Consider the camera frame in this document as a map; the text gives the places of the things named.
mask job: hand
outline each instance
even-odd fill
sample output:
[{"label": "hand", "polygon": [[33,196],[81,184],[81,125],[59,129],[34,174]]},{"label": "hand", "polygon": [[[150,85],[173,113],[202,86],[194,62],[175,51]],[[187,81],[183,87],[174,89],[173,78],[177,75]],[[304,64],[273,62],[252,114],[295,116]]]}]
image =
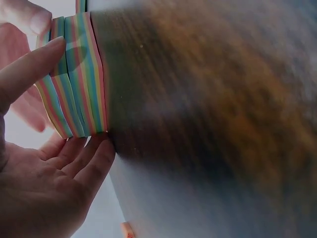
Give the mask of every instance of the hand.
[{"label": "hand", "polygon": [[[27,0],[0,0],[0,69],[30,52],[25,34],[39,35],[51,26],[52,14]],[[41,96],[30,87],[12,109],[33,129],[51,125]]]},{"label": "hand", "polygon": [[3,116],[21,94],[58,63],[57,38],[0,71],[0,236],[68,238],[84,222],[114,160],[104,134],[67,142],[54,135],[40,150],[4,140]]}]

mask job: pastel sticky note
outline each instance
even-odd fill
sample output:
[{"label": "pastel sticky note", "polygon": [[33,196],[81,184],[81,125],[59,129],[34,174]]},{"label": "pastel sticky note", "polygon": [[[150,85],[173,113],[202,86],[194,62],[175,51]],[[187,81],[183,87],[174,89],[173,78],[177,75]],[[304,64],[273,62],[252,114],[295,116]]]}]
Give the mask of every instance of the pastel sticky note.
[{"label": "pastel sticky note", "polygon": [[[65,36],[64,17],[53,19],[51,40]],[[75,98],[67,72],[66,56],[63,55],[58,65],[50,73],[54,88],[58,95],[60,107],[74,137],[84,137],[83,126],[77,115]]]},{"label": "pastel sticky note", "polygon": [[[37,48],[44,46],[50,40],[51,31],[37,38]],[[66,122],[64,114],[60,108],[58,96],[49,75],[38,81],[36,84],[49,119],[62,138],[72,137],[72,132]]]},{"label": "pastel sticky note", "polygon": [[76,13],[86,12],[86,0],[76,0]]},{"label": "pastel sticky note", "polygon": [[88,12],[65,18],[68,75],[85,131],[106,131],[103,67]]}]

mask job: white wall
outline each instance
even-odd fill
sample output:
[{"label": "white wall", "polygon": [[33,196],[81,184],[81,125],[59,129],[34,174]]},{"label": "white wall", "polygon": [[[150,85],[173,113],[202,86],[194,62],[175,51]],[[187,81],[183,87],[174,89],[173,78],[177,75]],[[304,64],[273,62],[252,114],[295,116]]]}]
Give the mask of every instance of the white wall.
[{"label": "white wall", "polygon": [[[53,13],[53,17],[75,14],[75,0],[31,0]],[[35,47],[35,37],[29,37],[31,50]],[[5,116],[5,139],[19,146],[37,149],[52,135],[51,129],[37,133],[23,123],[12,111]],[[110,176],[107,176],[84,225],[73,236],[74,238],[121,238],[120,223],[124,222],[123,214],[115,195]]]}]

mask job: brown wood grain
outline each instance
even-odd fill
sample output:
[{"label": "brown wood grain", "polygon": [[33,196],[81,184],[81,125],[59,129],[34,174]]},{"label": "brown wood grain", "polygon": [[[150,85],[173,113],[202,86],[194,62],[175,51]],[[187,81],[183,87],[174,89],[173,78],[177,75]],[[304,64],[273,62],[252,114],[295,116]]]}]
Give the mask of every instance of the brown wood grain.
[{"label": "brown wood grain", "polygon": [[89,0],[139,238],[317,236],[317,2]]}]

